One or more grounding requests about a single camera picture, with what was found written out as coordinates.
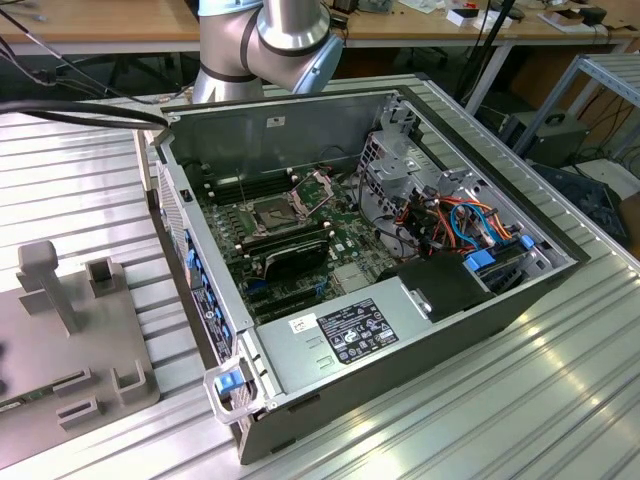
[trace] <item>warning label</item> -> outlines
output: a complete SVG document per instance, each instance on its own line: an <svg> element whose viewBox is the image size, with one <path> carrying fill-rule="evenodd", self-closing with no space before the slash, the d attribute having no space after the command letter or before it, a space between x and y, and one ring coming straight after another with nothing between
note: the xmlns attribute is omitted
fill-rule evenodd
<svg viewBox="0 0 640 480"><path fill-rule="evenodd" d="M398 341L370 298L320 317L317 322L338 360L346 365Z"/></svg>

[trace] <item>metal slotted surface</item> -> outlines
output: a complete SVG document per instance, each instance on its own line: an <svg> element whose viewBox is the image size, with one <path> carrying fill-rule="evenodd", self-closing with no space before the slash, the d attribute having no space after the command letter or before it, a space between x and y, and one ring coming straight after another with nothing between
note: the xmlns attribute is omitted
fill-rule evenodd
<svg viewBox="0 0 640 480"><path fill-rule="evenodd" d="M329 88L399 83L576 240L591 263L502 334L243 467L200 386L202 363L141 208L128 132L0 118L0 170L21 183L12 186L0 174L1 286L13 282L15 245L38 235L63 250L63 270L112 255L126 267L163 393L157 405L6 469L0 478L637 478L637 263L434 85L400 76ZM15 139L23 135L26 140ZM459 162L434 133L423 141L447 165ZM17 168L25 175L16 175Z"/></svg>
<svg viewBox="0 0 640 480"><path fill-rule="evenodd" d="M640 106L640 55L586 55L578 67L636 107Z"/></svg>

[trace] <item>workbench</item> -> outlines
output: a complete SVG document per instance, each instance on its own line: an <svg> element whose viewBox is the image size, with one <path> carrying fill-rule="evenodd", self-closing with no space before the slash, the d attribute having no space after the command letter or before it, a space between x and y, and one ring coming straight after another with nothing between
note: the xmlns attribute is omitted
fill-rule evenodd
<svg viewBox="0 0 640 480"><path fill-rule="evenodd" d="M41 5L39 12L47 17L46 22L23 17L18 20L64 54L188 52L200 49L199 25L184 0L41 0ZM625 5L607 3L606 6L609 15L624 18L629 16ZM515 46L611 44L612 51L620 53L639 36L638 32L627 29L614 31L611 35L596 31L563 33L539 19L537 12L525 9L527 16L521 23L514 22L509 29L500 32L494 42L498 48L469 98L468 112L475 114ZM476 28L457 27L445 17L444 11L425 15L396 2L389 15L354 12L350 15L348 35L347 32L338 34L345 38L348 48L468 47L475 44L478 37ZM18 55L45 53L4 19L0 19L0 35Z"/></svg>
<svg viewBox="0 0 640 480"><path fill-rule="evenodd" d="M131 132L0 117L0 288L15 286L19 243L50 238L59 274L111 255L125 266L162 392L158 404L9 467L0 479L636 478L640 264L433 83L407 75L334 81L327 90L398 84L581 245L590 263L506 331L241 466L201 386L202 362L145 206ZM459 162L437 135L422 141L447 166Z"/></svg>

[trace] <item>wooden table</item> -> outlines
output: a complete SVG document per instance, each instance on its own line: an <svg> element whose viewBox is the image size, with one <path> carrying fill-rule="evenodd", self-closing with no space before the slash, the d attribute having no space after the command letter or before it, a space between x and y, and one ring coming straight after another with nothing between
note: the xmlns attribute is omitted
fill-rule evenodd
<svg viewBox="0 0 640 480"><path fill-rule="evenodd" d="M602 0L608 16L625 18L634 11L628 2ZM638 32L620 29L611 35L598 33L564 33L547 24L537 14L542 10L523 9L526 17L522 22L513 22L510 28L502 30L494 45L496 48L484 74L479 79L471 95L466 110L475 114L489 91L498 72L502 68L511 49L519 45L604 45L612 44L613 52L624 52L630 43L638 38ZM640 26L640 12L634 11L630 23ZM447 47L474 45L478 29L473 26L457 27L446 18L443 11L428 15L396 2L390 15L376 15L355 12L349 19L348 47Z"/></svg>
<svg viewBox="0 0 640 480"><path fill-rule="evenodd" d="M199 27L184 0L39 0L47 22L19 17L34 33L66 54L145 53L198 51ZM640 25L635 0L598 0L609 15L632 19ZM517 45L613 44L621 52L638 32L614 31L610 36L594 33L566 34L525 9L526 18L503 30L498 47L479 79L466 109L475 113L509 52ZM19 55L41 55L44 50L12 25L0 19L2 35ZM451 47L475 44L478 30L459 28L435 11L429 15L401 3L389 15L355 12L349 19L347 47Z"/></svg>
<svg viewBox="0 0 640 480"><path fill-rule="evenodd" d="M186 52L200 49L198 21L184 0L37 0L46 22L16 20L66 54ZM0 35L18 55L46 52L0 18Z"/></svg>

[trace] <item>white label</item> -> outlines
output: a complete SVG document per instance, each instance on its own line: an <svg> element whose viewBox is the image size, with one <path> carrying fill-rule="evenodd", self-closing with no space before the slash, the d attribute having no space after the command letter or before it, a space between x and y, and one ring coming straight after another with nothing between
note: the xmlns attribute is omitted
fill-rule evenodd
<svg viewBox="0 0 640 480"><path fill-rule="evenodd" d="M267 128L284 127L286 117L267 118Z"/></svg>
<svg viewBox="0 0 640 480"><path fill-rule="evenodd" d="M12 408L19 407L20 405L22 405L20 402L13 402L13 403L10 403L9 405L5 405L4 407L0 407L0 413L6 412L7 410L11 410Z"/></svg>
<svg viewBox="0 0 640 480"><path fill-rule="evenodd" d="M316 314L309 313L302 317L298 317L295 320L289 320L289 325L291 325L293 333L300 333L305 330L309 330L310 328L317 327L318 322L316 322Z"/></svg>

